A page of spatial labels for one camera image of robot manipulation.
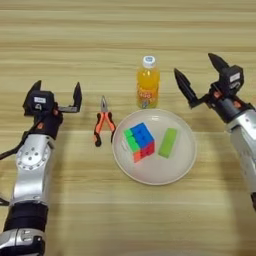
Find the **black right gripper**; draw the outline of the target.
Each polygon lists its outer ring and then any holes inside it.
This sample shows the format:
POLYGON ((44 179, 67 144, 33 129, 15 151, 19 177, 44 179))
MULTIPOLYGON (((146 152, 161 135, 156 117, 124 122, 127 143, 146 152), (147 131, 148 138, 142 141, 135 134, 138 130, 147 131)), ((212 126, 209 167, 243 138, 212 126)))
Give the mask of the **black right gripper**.
MULTIPOLYGON (((214 53, 209 53, 208 57, 213 67, 218 72, 229 67, 229 64, 224 59, 214 53)), ((181 71, 174 69, 174 76, 177 85, 187 99, 190 108, 194 108, 205 103, 209 108, 212 108, 226 124, 239 117, 245 111, 254 110, 251 103, 242 101, 238 96, 224 95, 216 83, 211 85, 208 94, 198 98, 191 88, 189 80, 181 71)))

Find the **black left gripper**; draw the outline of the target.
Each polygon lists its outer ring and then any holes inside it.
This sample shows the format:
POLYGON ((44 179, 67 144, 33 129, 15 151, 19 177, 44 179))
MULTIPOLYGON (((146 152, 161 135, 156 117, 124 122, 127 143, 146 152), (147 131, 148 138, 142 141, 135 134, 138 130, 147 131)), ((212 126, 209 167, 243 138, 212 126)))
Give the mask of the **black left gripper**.
MULTIPOLYGON (((32 91, 41 90, 41 80, 35 82, 31 88, 32 91)), ((33 116, 34 123, 28 130, 29 134, 42 134, 56 139, 60 125, 63 122, 62 113, 78 113, 82 104, 82 91, 80 83, 77 83, 73 92, 73 104, 69 106, 59 106, 54 102, 51 107, 45 109, 35 109, 28 103, 23 104, 24 115, 33 116)))

